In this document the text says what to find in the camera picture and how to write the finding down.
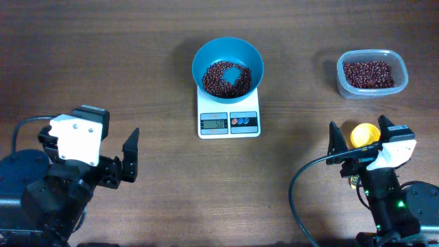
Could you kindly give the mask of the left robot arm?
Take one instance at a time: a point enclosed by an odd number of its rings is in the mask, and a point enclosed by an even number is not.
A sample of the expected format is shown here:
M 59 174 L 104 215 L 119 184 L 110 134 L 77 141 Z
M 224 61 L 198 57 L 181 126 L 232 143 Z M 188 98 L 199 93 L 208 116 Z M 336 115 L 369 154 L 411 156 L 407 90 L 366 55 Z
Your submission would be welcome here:
M 18 150 L 21 127 L 47 120 L 38 133 L 41 150 Z M 135 128 L 122 145 L 123 157 L 100 154 L 110 113 L 81 105 L 71 114 L 29 117 L 14 129 L 11 153 L 1 159 L 1 245 L 68 246 L 83 224 L 97 187 L 117 189 L 138 175 Z

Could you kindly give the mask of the clear plastic container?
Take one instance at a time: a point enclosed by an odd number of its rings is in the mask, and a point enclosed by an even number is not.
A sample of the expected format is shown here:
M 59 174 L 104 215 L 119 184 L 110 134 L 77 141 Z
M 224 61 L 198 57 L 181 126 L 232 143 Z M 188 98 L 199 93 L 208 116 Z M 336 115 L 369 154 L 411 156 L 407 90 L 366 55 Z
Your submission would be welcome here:
M 351 86 L 343 69 L 344 63 L 382 61 L 390 66 L 390 74 L 394 86 L 386 89 L 359 89 Z M 387 49 L 361 49 L 348 51 L 337 61 L 337 88 L 339 94 L 346 99 L 374 99 L 400 93 L 408 84 L 409 77 L 405 63 L 394 51 Z

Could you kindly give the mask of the yellow plastic measuring scoop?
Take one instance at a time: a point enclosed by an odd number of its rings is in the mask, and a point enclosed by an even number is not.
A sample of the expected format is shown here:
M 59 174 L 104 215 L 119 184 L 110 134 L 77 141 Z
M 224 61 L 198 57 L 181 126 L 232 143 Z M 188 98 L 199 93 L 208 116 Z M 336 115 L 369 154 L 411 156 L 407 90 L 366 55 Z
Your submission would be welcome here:
M 361 123 L 351 131 L 350 141 L 354 148 L 361 148 L 378 141 L 381 132 L 371 123 Z

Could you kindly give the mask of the white digital kitchen scale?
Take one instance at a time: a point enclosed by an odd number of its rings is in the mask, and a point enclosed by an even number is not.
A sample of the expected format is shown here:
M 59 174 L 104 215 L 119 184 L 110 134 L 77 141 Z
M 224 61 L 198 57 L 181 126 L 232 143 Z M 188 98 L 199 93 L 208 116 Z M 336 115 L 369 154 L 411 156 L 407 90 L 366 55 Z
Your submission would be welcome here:
M 246 99 L 223 104 L 197 89 L 198 136 L 201 139 L 258 137 L 261 134 L 259 95 L 255 89 Z

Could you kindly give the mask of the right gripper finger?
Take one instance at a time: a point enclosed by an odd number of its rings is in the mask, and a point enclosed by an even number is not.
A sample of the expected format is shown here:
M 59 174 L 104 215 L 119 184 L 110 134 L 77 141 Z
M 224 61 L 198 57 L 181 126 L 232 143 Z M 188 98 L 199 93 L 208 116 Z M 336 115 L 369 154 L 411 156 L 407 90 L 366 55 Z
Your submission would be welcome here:
M 391 143 L 415 139 L 416 135 L 407 125 L 394 125 L 385 115 L 378 118 L 380 127 L 379 143 Z
M 334 121 L 329 124 L 329 146 L 327 155 L 333 156 L 336 154 L 342 154 L 348 151 L 346 141 L 342 135 L 340 128 Z M 344 156 L 338 156 L 335 158 L 329 158 L 326 160 L 327 165 L 340 164 L 344 162 L 346 158 Z

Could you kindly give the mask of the red adzuki beans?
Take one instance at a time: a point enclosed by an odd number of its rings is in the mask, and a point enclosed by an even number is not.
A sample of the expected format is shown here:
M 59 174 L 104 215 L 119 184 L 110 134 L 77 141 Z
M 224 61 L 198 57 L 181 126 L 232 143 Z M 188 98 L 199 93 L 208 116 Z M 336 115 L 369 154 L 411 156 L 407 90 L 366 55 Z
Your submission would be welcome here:
M 237 71 L 235 79 L 226 79 L 226 73 Z M 202 77 L 204 90 L 215 97 L 231 99 L 244 96 L 252 86 L 251 69 L 241 64 L 219 61 L 213 63 Z

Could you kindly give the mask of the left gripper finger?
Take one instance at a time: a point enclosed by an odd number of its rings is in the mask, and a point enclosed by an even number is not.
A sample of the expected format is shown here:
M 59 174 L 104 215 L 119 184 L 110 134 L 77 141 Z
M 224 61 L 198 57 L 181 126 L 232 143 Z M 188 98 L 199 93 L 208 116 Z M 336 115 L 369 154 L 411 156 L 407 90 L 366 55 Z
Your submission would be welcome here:
M 139 128 L 135 128 L 122 146 L 123 160 L 121 179 L 129 183 L 133 183 L 138 174 L 139 133 Z
M 108 110 L 96 106 L 81 105 L 71 111 L 74 117 L 97 122 L 102 125 L 101 140 L 108 136 L 110 113 Z

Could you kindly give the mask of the blue plastic bowl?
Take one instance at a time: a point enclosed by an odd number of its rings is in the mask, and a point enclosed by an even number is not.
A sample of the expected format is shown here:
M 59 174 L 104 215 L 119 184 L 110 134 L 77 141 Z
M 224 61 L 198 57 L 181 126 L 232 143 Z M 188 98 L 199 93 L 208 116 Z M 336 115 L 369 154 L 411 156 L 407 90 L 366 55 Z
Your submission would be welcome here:
M 251 69 L 252 86 L 244 96 L 224 99 L 208 94 L 202 85 L 202 77 L 206 70 L 215 62 L 228 61 L 241 64 Z M 261 54 L 249 42 L 235 37 L 216 38 L 204 44 L 195 54 L 191 72 L 198 88 L 211 100 L 223 104 L 234 104 L 246 99 L 257 89 L 264 76 L 264 63 Z M 226 73 L 226 79 L 235 79 L 237 71 Z

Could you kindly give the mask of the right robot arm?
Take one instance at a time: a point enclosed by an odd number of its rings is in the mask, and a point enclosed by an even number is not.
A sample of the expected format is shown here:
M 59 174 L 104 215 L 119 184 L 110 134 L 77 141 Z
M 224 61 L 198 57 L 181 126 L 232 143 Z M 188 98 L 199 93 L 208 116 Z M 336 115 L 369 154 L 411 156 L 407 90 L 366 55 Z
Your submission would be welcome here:
M 359 177 L 377 229 L 359 233 L 356 240 L 360 246 L 437 246 L 438 186 L 422 181 L 402 185 L 396 175 L 414 152 L 415 134 L 384 115 L 378 124 L 379 140 L 352 150 L 335 122 L 329 124 L 326 163 L 340 164 L 343 178 Z

